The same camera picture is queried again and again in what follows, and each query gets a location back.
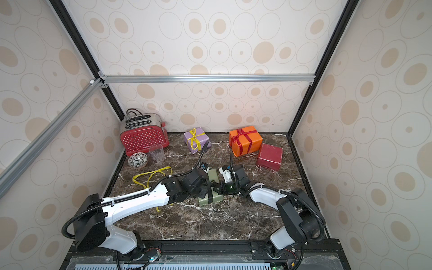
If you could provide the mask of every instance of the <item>dark brown marble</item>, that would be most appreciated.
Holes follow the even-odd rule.
[[[219,169],[229,164],[228,134],[208,134],[212,146],[202,162]],[[182,134],[169,134],[170,145],[164,148],[165,159],[154,162],[149,157],[146,167],[134,169],[127,161],[111,192],[111,196],[138,191],[143,187],[132,182],[132,177],[142,172],[171,166],[174,174],[189,170],[199,153],[190,154]],[[234,158],[235,164],[243,164],[250,179],[281,189],[300,187],[304,190],[297,165],[285,134],[262,134],[263,142],[283,148],[283,162],[279,171],[255,165],[258,152]],[[147,177],[138,178],[146,182]],[[145,240],[216,240],[216,239],[264,239],[283,226],[277,210],[250,199],[227,196],[222,202],[199,206],[198,199],[188,199],[156,209],[149,209],[122,219],[116,225],[126,230],[137,230]]]

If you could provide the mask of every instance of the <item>patterned bowl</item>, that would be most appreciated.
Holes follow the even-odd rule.
[[[143,152],[137,152],[129,157],[127,163],[132,168],[141,168],[147,164],[147,155]]]

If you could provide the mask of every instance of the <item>clear plastic cup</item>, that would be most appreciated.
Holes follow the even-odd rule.
[[[153,144],[152,146],[150,146],[149,153],[152,158],[157,162],[162,161],[165,158],[163,146],[161,144]]]

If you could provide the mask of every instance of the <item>wallpaper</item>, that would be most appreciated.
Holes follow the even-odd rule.
[[[1,0],[0,33],[1,173],[93,76],[44,1]]]
[[[123,152],[119,124],[98,90],[0,199],[1,270],[59,269],[72,244],[61,227],[103,194]]]
[[[120,106],[157,113],[169,132],[225,132],[255,126],[286,132],[308,82],[110,84]]]
[[[353,270],[432,265],[431,11],[363,1],[293,137]]]
[[[64,0],[104,74],[314,73],[346,0]]]

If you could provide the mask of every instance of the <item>purple gift box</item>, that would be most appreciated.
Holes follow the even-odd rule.
[[[211,147],[209,137],[204,133],[202,128],[193,128],[192,130],[183,133],[184,142],[189,147],[192,154],[200,151],[206,142],[209,142],[207,148]]]

